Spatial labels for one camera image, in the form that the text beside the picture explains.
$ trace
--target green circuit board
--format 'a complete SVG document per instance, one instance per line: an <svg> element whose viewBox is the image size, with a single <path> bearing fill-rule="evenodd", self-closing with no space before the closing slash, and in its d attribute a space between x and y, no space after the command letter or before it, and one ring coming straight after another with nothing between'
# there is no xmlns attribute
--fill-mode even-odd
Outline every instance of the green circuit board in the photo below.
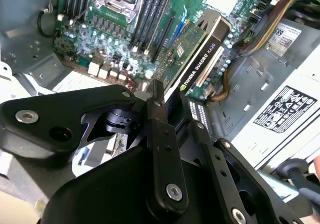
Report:
<svg viewBox="0 0 320 224"><path fill-rule="evenodd" d="M161 69L168 62L168 49L172 48L185 24L196 23L207 9L217 8L209 6L207 0L160 0L158 6L162 10L150 6L149 12L145 12L144 29L139 29L140 22L144 21L144 9L149 4L149 0L142 1L136 16L129 19L116 6L108 6L112 2L102 4L100 0L59 0L60 18L56 22L53 43L56 53L65 62L86 69L92 59L98 57L103 60L101 66L108 66L119 75L125 75L127 80L123 81L123 85L128 86L129 83L133 90L143 90L154 77L162 79L165 70ZM229 65L229 50L254 23L251 10L259 1L238 0L230 14L222 13L232 24L231 33L223 44L226 51L213 68L210 79L203 87L191 89L188 97L205 100L203 93L208 85L214 86L219 82ZM107 77L101 81L113 83L114 80Z"/></svg>

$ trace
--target motherboard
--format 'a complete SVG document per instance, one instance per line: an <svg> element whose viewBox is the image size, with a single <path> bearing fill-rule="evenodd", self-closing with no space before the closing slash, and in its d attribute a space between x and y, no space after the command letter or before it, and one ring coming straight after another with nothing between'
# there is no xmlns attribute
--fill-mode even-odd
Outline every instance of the motherboard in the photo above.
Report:
<svg viewBox="0 0 320 224"><path fill-rule="evenodd" d="M65 65L109 84L144 91L153 78L166 86L166 73L175 76L184 69L183 62L205 36L198 20L207 10L216 10L232 28L205 79L186 94L204 101L231 65L233 45L258 21L254 11L270 1L59 0L53 46ZM172 50L179 56L182 49L179 59L169 58Z"/></svg>

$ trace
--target warning label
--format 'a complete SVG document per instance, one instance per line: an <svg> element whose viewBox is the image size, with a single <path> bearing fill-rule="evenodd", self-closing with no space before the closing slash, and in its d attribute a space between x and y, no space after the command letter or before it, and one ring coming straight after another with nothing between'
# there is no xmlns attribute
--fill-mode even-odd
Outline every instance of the warning label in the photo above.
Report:
<svg viewBox="0 0 320 224"><path fill-rule="evenodd" d="M316 102L316 99L286 86L254 123L283 133Z"/></svg>
<svg viewBox="0 0 320 224"><path fill-rule="evenodd" d="M282 57L300 34L301 30L279 23L269 40L270 49Z"/></svg>

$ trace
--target black metal bracket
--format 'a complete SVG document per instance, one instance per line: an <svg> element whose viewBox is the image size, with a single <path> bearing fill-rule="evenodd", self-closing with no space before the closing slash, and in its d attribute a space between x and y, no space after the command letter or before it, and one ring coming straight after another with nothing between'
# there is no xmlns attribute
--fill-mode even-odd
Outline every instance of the black metal bracket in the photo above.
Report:
<svg viewBox="0 0 320 224"><path fill-rule="evenodd" d="M147 92L141 100L115 85L0 106L0 148L43 190L50 186L42 224L99 223L105 215L112 223L301 224L230 142L212 143L179 91L165 103L154 80ZM21 110L36 115L21 119ZM72 180L75 151L115 133L128 134L128 150ZM55 185L60 174L69 181L63 186Z"/></svg>

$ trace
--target bolt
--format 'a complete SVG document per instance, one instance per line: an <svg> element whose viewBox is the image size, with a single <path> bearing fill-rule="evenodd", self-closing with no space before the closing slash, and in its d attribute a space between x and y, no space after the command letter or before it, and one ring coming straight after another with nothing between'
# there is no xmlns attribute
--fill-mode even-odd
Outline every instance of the bolt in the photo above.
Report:
<svg viewBox="0 0 320 224"><path fill-rule="evenodd" d="M201 129L205 128L202 123L196 123L196 124L197 124L197 126L198 126L199 128L201 128Z"/></svg>
<svg viewBox="0 0 320 224"><path fill-rule="evenodd" d="M172 200L176 202L182 200L182 191L176 184L168 184L165 190Z"/></svg>
<svg viewBox="0 0 320 224"><path fill-rule="evenodd" d="M226 147L226 148L231 148L231 145L227 142L223 142L223 145Z"/></svg>
<svg viewBox="0 0 320 224"><path fill-rule="evenodd" d="M158 106L158 107L161 107L162 105L158 102L158 101L155 101L155 102L153 102L156 106Z"/></svg>
<svg viewBox="0 0 320 224"><path fill-rule="evenodd" d="M238 209L232 209L232 216L237 221L238 224L246 224L246 219L242 212L240 212Z"/></svg>
<svg viewBox="0 0 320 224"><path fill-rule="evenodd" d="M123 95L124 97L127 97L127 98L130 98L130 96L131 96L129 93L127 93L127 92L125 92L125 91L122 92L122 95Z"/></svg>
<svg viewBox="0 0 320 224"><path fill-rule="evenodd" d="M30 110L20 110L15 114L15 118L18 122L32 124L39 120L39 115Z"/></svg>

